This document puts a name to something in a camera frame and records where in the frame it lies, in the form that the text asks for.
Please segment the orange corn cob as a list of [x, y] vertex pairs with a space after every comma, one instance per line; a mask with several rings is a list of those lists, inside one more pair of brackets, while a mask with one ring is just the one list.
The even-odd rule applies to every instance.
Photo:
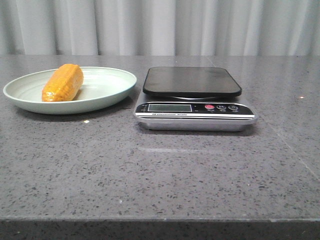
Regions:
[[79, 65], [60, 66], [42, 89], [43, 102], [72, 101], [84, 82], [84, 74]]

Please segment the silver digital kitchen scale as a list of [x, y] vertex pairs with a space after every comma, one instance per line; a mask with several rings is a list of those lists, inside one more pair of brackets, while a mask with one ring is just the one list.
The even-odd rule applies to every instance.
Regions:
[[258, 119], [226, 69], [195, 66], [150, 68], [134, 116], [164, 131], [239, 132]]

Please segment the pale green plate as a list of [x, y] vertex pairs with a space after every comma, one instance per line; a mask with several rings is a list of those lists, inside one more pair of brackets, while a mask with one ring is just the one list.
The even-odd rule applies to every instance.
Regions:
[[3, 93], [11, 102], [33, 113], [70, 115], [112, 106], [129, 96], [136, 85], [134, 74], [117, 68], [84, 66], [84, 81], [72, 101], [43, 102], [42, 89], [54, 69], [16, 78], [5, 85]]

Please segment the white pleated curtain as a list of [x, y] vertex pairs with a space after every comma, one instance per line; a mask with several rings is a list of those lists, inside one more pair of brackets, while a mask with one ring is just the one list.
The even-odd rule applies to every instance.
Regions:
[[317, 0], [3, 0], [0, 52], [317, 56]]

